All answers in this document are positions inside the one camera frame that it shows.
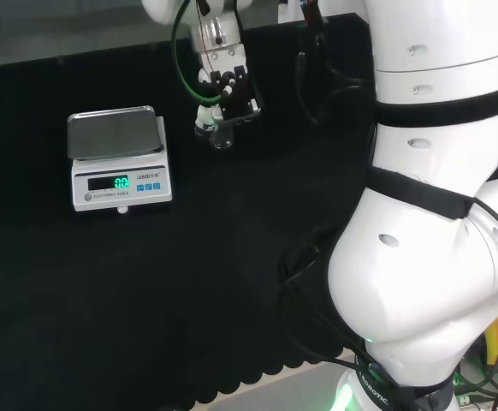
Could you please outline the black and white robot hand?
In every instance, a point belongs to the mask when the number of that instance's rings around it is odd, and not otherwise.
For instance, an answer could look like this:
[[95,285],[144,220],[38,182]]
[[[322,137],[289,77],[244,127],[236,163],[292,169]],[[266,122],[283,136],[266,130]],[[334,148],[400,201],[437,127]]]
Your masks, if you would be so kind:
[[260,114],[261,105],[242,43],[203,51],[199,61],[199,93],[206,98],[219,97],[220,101],[199,105],[196,135],[211,136],[225,130],[230,123],[248,122]]

